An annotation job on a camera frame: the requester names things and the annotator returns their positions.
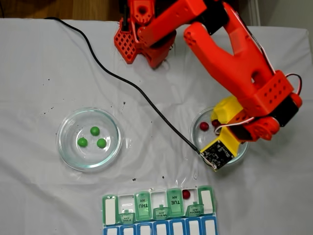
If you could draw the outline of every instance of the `white wire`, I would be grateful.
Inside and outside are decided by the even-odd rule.
[[[291,73],[286,74],[285,77],[289,77],[289,76],[292,76],[292,75],[296,76],[299,79],[299,85],[298,85],[298,89],[297,89],[297,92],[296,92],[296,94],[299,95],[300,91],[301,91],[300,76],[297,76],[295,73],[291,72]]]
[[[217,127],[215,130],[214,130],[214,133],[215,134],[218,134],[218,130],[220,130],[222,127],[227,127],[227,126],[237,126],[237,125],[243,125],[243,124],[246,124],[250,121],[253,121],[254,118],[253,117],[250,117],[249,119],[245,120],[245,121],[241,121],[241,122],[237,122],[237,123],[232,123],[232,124],[224,124],[224,125],[220,125],[219,127]]]

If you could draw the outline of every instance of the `wooden floor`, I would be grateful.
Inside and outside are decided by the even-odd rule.
[[[6,18],[117,21],[118,0],[0,0]]]

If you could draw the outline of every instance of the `black cable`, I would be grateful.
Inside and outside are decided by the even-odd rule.
[[[302,77],[296,73],[289,73],[286,75],[286,77],[289,77],[289,76],[297,76],[299,78],[299,91],[297,92],[298,93],[297,95],[300,95],[302,91]]]
[[[0,9],[1,9],[1,13],[2,13],[2,18],[4,18],[4,10],[3,10],[3,7],[2,7],[1,1],[0,1]]]
[[[166,122],[167,125],[169,125],[169,127],[180,137],[182,138],[183,141],[185,141],[193,150],[195,150],[198,154],[201,154],[200,151],[197,149],[197,147],[192,144],[181,132],[179,132],[170,122],[169,120],[166,119],[166,117],[160,112],[159,109],[157,109],[157,107],[154,105],[154,103],[147,97],[147,95],[143,92],[143,90],[138,87],[136,84],[132,83],[131,81],[129,80],[126,80],[125,78],[122,78],[118,75],[116,75],[115,73],[112,73],[111,71],[107,70],[101,63],[100,61],[98,60],[98,58],[96,57],[96,55],[94,54],[93,50],[92,50],[92,47],[91,47],[91,44],[87,38],[87,36],[82,32],[80,31],[79,29],[65,23],[64,21],[60,20],[59,18],[56,18],[56,17],[47,17],[45,18],[47,20],[56,20],[58,22],[61,22],[62,24],[64,24],[65,26],[79,32],[83,37],[84,39],[86,40],[87,44],[88,44],[88,47],[89,47],[89,50],[94,58],[94,60],[97,62],[97,64],[106,72],[108,73],[109,75],[123,81],[123,82],[126,82],[127,84],[131,85],[132,87],[134,87],[135,89],[137,89],[142,95],[143,97],[148,101],[148,103],[151,105],[151,107],[157,112],[157,114],[159,114],[159,116]]]

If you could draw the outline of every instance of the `mounting hole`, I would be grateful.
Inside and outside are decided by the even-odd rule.
[[[148,8],[146,7],[146,6],[140,6],[139,8],[138,8],[138,12],[140,13],[140,15],[144,15],[144,14],[146,14],[147,13],[147,11],[148,11]]]

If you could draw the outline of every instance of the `robotic arm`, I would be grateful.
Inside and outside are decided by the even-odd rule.
[[[241,143],[271,140],[298,112],[302,100],[286,76],[272,68],[237,12],[221,0],[178,0],[158,17],[154,0],[128,0],[114,43],[128,64],[141,53],[155,68],[174,43],[175,29],[186,23],[191,23],[184,32],[186,43],[232,93],[215,106],[211,119],[221,126],[217,138],[201,150],[216,171],[237,156]],[[233,55],[211,37],[221,27],[230,37]]]

